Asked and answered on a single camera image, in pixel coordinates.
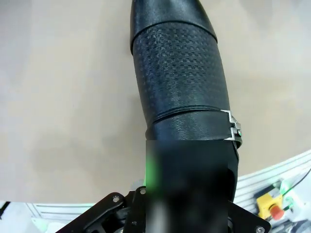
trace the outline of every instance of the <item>metal clamp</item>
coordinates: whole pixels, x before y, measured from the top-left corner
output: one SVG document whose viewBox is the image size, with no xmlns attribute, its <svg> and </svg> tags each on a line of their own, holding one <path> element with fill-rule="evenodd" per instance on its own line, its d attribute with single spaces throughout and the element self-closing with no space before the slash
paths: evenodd
<svg viewBox="0 0 311 233">
<path fill-rule="evenodd" d="M 242 144 L 242 128 L 241 124 L 233 117 L 231 111 L 229 110 L 221 110 L 222 112 L 228 113 L 229 122 L 232 127 L 230 128 L 231 137 L 226 138 L 225 140 L 235 141 L 238 143 L 238 147 Z"/>
</svg>

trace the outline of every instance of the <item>beige floor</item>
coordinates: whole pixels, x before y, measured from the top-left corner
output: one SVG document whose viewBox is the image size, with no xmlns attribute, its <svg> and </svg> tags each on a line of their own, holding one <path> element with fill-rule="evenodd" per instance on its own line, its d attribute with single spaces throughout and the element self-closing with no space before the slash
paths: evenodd
<svg viewBox="0 0 311 233">
<path fill-rule="evenodd" d="M 308 0 L 202 0 L 243 126 L 240 175 L 310 149 Z M 0 2 L 0 199 L 96 202 L 144 176 L 130 0 Z"/>
</svg>

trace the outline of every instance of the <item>white ventilated panel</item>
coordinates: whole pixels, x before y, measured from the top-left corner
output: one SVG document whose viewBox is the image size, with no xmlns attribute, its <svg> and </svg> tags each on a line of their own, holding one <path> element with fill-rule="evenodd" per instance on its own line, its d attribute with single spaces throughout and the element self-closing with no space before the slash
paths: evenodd
<svg viewBox="0 0 311 233">
<path fill-rule="evenodd" d="M 257 211 L 254 194 L 280 179 L 288 179 L 307 172 L 311 167 L 311 150 L 275 166 L 238 178 L 234 203 L 249 212 Z M 35 217 L 45 219 L 73 220 L 88 210 L 88 204 L 28 204 Z"/>
<path fill-rule="evenodd" d="M 311 167 L 311 150 L 275 166 L 238 178 L 234 203 L 249 212 L 257 211 L 254 195 L 280 179 L 306 173 Z"/>
</svg>

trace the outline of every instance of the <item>black bracket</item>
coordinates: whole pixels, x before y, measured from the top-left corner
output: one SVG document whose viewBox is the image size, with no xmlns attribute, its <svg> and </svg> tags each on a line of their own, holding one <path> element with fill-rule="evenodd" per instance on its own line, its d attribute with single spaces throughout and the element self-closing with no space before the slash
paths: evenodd
<svg viewBox="0 0 311 233">
<path fill-rule="evenodd" d="M 146 228 L 146 187 L 126 197 L 111 193 L 57 233 L 144 233 Z"/>
<path fill-rule="evenodd" d="M 111 193 L 57 233 L 144 233 L 146 187 L 126 197 Z M 270 224 L 228 201 L 228 233 L 269 232 Z"/>
</svg>

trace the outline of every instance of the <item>red button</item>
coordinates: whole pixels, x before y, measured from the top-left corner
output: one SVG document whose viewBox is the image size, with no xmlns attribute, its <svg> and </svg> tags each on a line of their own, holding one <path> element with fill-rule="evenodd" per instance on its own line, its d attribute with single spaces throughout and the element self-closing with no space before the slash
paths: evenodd
<svg viewBox="0 0 311 233">
<path fill-rule="evenodd" d="M 275 219 L 275 220 L 280 220 L 283 217 L 284 213 L 285 213 L 285 211 L 282 210 L 277 205 L 273 205 L 270 208 L 270 214 L 273 217 L 273 219 Z"/>
</svg>

